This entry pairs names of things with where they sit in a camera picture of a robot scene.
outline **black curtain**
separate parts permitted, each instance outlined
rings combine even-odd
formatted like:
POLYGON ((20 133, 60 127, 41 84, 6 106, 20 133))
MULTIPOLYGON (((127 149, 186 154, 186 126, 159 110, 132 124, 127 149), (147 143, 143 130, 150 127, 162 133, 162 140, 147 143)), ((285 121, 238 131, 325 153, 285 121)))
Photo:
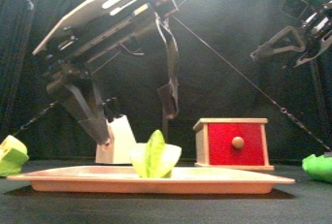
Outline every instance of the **black curtain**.
MULTIPOLYGON (((180 53, 180 113, 168 123, 168 142, 183 148, 183 159, 195 157, 191 127, 201 117, 267 118, 270 159, 298 160, 312 153, 321 153, 322 146, 270 101, 286 108, 318 136, 322 134, 310 66, 284 68, 282 61, 254 62, 249 56, 285 25, 298 23, 278 11, 275 0, 175 2, 179 12, 168 22, 180 53)), ((26 12, 24 0, 5 0, 1 6, 9 9, 6 13, 22 15, 26 12), (20 8, 13 7, 14 1, 20 2, 20 8)), ((39 72, 39 61, 31 52, 67 10, 67 0, 35 2, 18 91, 9 128, 2 131, 2 136, 13 133, 52 102, 39 72)), ((17 23, 22 28, 25 23, 20 20, 17 23)), ((21 34, 8 32, 6 36, 14 39, 21 34)), ((8 47, 8 53, 14 54, 13 41, 8 47)), ((1 60, 6 66, 13 61, 8 57, 1 60)), ((119 55, 95 72, 95 78, 103 98, 119 98, 136 140, 146 142, 151 132, 160 128, 160 105, 144 60, 119 55)), ((330 85, 325 78, 324 85, 330 85)), ((6 90, 13 88, 10 82, 1 82, 1 86, 6 90)), ((48 110, 18 133, 18 138, 26 143, 29 155, 36 158, 95 156, 95 142, 61 106, 48 110)))

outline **table surface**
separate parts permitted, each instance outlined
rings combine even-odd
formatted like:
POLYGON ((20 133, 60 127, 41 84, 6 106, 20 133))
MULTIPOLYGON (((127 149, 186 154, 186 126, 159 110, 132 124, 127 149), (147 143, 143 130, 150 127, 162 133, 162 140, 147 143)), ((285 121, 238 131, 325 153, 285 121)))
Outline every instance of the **table surface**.
MULTIPOLYGON (((22 172, 92 165, 28 161, 22 172)), ((28 181, 0 177, 0 223, 332 223, 332 184, 300 166, 267 174, 296 179, 262 195, 163 195, 37 192, 28 181)))

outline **wooden knob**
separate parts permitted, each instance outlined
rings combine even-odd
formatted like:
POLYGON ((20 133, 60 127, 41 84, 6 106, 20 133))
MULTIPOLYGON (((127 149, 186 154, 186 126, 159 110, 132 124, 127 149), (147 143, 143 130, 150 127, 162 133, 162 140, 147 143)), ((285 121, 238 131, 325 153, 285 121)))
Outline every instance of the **wooden knob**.
POLYGON ((241 149, 243 147, 243 139, 241 137, 234 137, 231 140, 231 145, 235 149, 241 149))

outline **wooden box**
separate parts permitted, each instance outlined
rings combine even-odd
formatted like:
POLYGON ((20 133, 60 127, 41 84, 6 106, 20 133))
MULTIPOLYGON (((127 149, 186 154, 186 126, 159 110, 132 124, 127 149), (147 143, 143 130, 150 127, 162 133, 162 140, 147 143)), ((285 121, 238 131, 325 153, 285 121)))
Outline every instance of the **wooden box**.
POLYGON ((270 171, 265 118, 201 118, 195 131, 195 166, 270 171))

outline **beige tray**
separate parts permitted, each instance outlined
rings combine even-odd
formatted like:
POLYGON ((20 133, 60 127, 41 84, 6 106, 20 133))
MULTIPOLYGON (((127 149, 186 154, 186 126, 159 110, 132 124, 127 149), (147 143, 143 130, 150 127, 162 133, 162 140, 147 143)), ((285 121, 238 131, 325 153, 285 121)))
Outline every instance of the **beige tray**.
POLYGON ((37 191, 266 194, 277 183, 294 179, 225 168, 176 167, 171 178, 139 178, 132 167, 79 166, 8 176, 28 180, 37 191))

